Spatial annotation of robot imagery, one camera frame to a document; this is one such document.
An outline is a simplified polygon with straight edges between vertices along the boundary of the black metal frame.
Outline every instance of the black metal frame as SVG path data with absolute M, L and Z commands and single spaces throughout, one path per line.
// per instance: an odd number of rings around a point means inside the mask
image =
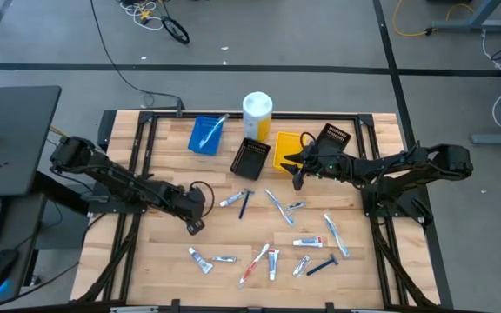
M 225 114 L 224 111 L 213 111 L 213 112 L 206 112 L 206 111 L 185 111 L 183 114 L 180 114 L 179 110 L 141 110 L 138 116 L 138 125 L 137 125 L 137 132 L 135 134 L 135 138 L 133 140 L 133 149 L 131 152 L 130 156 L 130 163 L 129 163 L 129 169 L 130 170 L 135 170 L 137 167 L 137 157 L 140 151 L 140 145 L 141 145 L 141 140 L 143 136 L 143 130 L 144 126 L 146 123 L 150 122 L 150 134 L 148 136 L 148 141 L 146 144 L 146 150 L 144 154 L 144 163 L 143 163 L 143 168 L 142 168 L 142 175 L 147 175 L 149 174 L 150 170 L 150 161 L 151 161 L 151 152 L 153 149 L 153 143 L 154 143 L 154 138 L 156 135 L 156 129 L 157 129 L 157 121 L 159 118 L 195 118 L 195 117 L 220 117 L 223 114 Z M 238 119 L 238 118 L 243 118 L 243 113 L 240 111 L 237 112 L 230 112 L 230 118 Z M 376 131 L 374 130 L 374 121 L 372 118 L 371 114 L 338 114 L 338 113 L 329 113 L 329 114 L 324 114 L 324 113 L 283 113 L 283 112 L 274 112 L 272 114 L 273 119 L 316 119 L 316 120 L 338 120 L 338 121 L 349 121 L 353 123 L 354 129 L 355 129 L 355 136 L 357 139 L 357 148 L 358 148 L 358 153 L 359 157 L 361 158 L 366 158 L 366 147 L 364 144 L 364 133 L 363 133 L 363 126 L 366 127 L 367 133 L 368 133 L 368 138 L 371 146 L 371 154 L 373 158 L 380 158 L 380 152 L 378 149 L 377 145 L 377 138 L 376 138 Z M 131 226 L 134 226 L 138 230 L 138 226 L 140 224 L 140 219 L 141 215 L 136 214 L 133 217 L 133 222 Z M 380 227 L 378 225 L 378 219 L 377 217 L 371 216 L 369 217 L 370 222 L 371 222 L 371 230 L 372 230 L 372 236 L 373 236 L 373 241 L 374 236 L 375 236 L 375 228 Z M 117 247 L 120 245 L 123 239 L 123 230 L 124 230 L 124 214 L 120 215 L 119 220 L 117 221 L 117 228 L 116 228 L 116 234 L 114 236 L 114 242 L 113 242 L 113 249 L 111 252 L 111 255 L 113 256 L 116 251 Z M 396 234 L 395 234 L 395 228 L 392 222 L 392 218 L 390 216 L 385 218 L 385 227 L 386 227 L 386 235 L 388 238 L 388 243 L 391 249 L 391 253 L 394 255 L 394 257 L 399 261 L 399 251 L 398 251 L 398 246 L 397 246 L 397 239 L 396 239 Z M 385 308 L 390 308 L 390 307 L 395 307 L 394 304 L 391 301 L 391 293 L 390 293 L 390 285 L 388 283 L 388 274 L 386 272 L 386 267 L 385 267 L 385 261 L 384 261 L 384 255 L 380 249 L 376 248 L 376 244 L 374 245 L 375 249 L 375 256 L 377 260 L 377 271 L 378 271 L 378 277 L 380 280 L 380 289 L 381 289 L 381 294 L 382 294 L 382 299 L 384 303 Z M 130 250 L 128 251 L 126 261 L 125 261 L 125 266 L 124 266 L 124 273 L 122 277 L 122 282 L 121 282 L 121 292 L 120 292 L 120 300 L 126 301 L 128 292 L 129 292 L 129 282 L 130 282 L 130 275 L 132 271 L 132 266 L 134 262 L 134 254 L 136 250 L 136 241 L 135 244 L 133 244 L 130 247 Z M 400 279 L 400 277 L 395 275 L 396 283 L 397 283 L 397 293 L 399 297 L 399 305 L 400 307 L 406 307 L 408 306 L 408 300 L 407 300 L 407 291 L 404 287 L 404 283 Z M 111 295 L 111 288 L 113 285 L 113 277 L 109 280 L 107 285 L 104 288 L 104 301 L 110 300 L 110 295 Z M 326 308 L 333 308 L 333 303 L 327 303 Z M 234 310 L 241 310 L 241 311 L 248 311 L 249 308 L 227 308 L 227 307 L 194 307 L 194 308 L 189 308 L 189 307 L 184 307 L 184 311 L 186 310 L 193 310 L 193 311 L 234 311 Z M 261 312 L 264 312 L 264 310 L 267 310 L 268 312 L 326 312 L 328 311 L 333 311 L 333 312 L 349 312 L 349 310 L 329 310 L 329 309 L 274 309 L 274 308 L 261 308 Z

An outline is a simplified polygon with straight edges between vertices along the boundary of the desk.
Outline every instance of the desk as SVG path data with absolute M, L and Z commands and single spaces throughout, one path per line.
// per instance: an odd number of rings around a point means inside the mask
M 88 204 L 77 193 L 37 171 L 60 94 L 57 86 L 0 88 L 0 198 L 4 210 L 0 250 L 35 235 L 46 197 L 83 215 L 87 212 Z M 21 245 L 0 301 L 17 295 L 23 286 L 27 268 L 35 262 L 31 257 L 35 241 L 33 236 Z
M 109 157 L 127 167 L 134 140 L 139 111 L 117 112 Z M 348 183 L 305 178 L 304 187 L 295 191 L 291 176 L 272 166 L 273 150 L 278 131 L 317 134 L 325 123 L 355 134 L 353 123 L 329 120 L 332 114 L 308 114 L 313 119 L 274 119 L 270 139 L 272 149 L 258 181 L 250 181 L 230 173 L 230 165 L 243 139 L 241 119 L 230 119 L 224 125 L 222 140 L 216 156 L 204 156 L 187 149 L 194 118 L 159 118 L 154 140 L 150 173 L 152 179 L 188 185 L 195 180 L 211 184 L 216 193 L 216 207 L 204 218 L 206 227 L 190 236 L 184 223 L 158 210 L 149 209 L 143 215 L 137 238 L 128 304 L 170 305 L 181 299 L 183 306 L 285 307 L 323 308 L 334 302 L 336 308 L 382 308 L 377 262 L 373 249 L 371 227 L 364 216 L 360 194 Z M 398 153 L 403 143 L 394 114 L 373 114 L 374 130 L 382 157 Z M 366 131 L 364 140 L 368 143 Z M 144 159 L 148 126 L 143 134 L 143 147 L 138 155 L 137 171 Z M 357 140 L 351 139 L 345 152 L 358 156 Z M 367 157 L 372 157 L 367 149 Z M 251 196 L 243 220 L 238 220 L 241 202 L 227 208 L 218 203 L 226 197 L 251 188 Z M 294 213 L 296 224 L 288 225 L 264 193 L 268 188 L 281 203 L 300 200 L 307 207 Z M 210 196 L 203 188 L 208 201 Z M 334 239 L 328 231 L 323 212 L 329 209 L 343 239 L 350 247 L 351 258 L 342 260 Z M 95 224 L 86 237 L 71 299 L 81 296 L 99 276 L 108 262 L 117 216 L 108 215 Z M 394 219 L 397 244 L 405 269 L 424 294 L 438 303 L 438 292 L 424 232 L 407 218 Z M 327 247 L 322 249 L 293 247 L 291 241 L 301 237 L 321 236 Z M 268 280 L 265 257 L 252 271 L 242 289 L 237 282 L 246 267 L 265 243 L 280 249 L 276 280 Z M 187 249 L 194 247 L 204 258 L 215 255 L 237 256 L 236 263 L 214 263 L 208 275 L 195 264 Z M 309 269 L 334 253 L 340 260 L 313 276 L 294 278 L 292 271 L 304 255 L 312 258 Z M 391 267 L 389 283 L 394 303 L 397 303 L 396 284 Z M 115 276 L 113 297 L 118 295 L 122 269 Z

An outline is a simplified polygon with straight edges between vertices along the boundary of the blue bin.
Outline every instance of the blue bin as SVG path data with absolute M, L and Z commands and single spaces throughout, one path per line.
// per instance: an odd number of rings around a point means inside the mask
M 192 129 L 192 134 L 190 135 L 189 149 L 195 151 L 196 153 L 207 154 L 215 156 L 217 153 L 217 147 L 219 146 L 219 139 L 222 136 L 222 129 L 224 128 L 224 123 L 219 125 L 218 129 L 214 131 L 208 143 L 202 147 L 199 147 L 200 141 L 206 136 L 214 125 L 217 123 L 217 118 L 210 117 L 197 117 L 195 120 L 195 127 Z

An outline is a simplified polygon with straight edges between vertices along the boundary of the white bottle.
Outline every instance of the white bottle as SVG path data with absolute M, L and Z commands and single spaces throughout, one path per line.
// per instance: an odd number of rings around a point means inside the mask
M 263 92 L 252 92 L 243 100 L 243 132 L 246 138 L 264 142 L 270 136 L 273 102 Z

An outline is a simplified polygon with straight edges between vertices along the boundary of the black desk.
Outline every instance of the black desk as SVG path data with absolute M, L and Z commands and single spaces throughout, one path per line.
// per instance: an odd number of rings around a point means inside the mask
M 0 250 L 13 248 L 37 233 L 46 197 L 86 215 L 88 204 L 76 192 L 37 171 L 61 88 L 0 88 L 0 197 L 3 228 Z M 21 245 L 19 260 L 0 292 L 0 301 L 15 296 L 35 262 L 36 236 Z

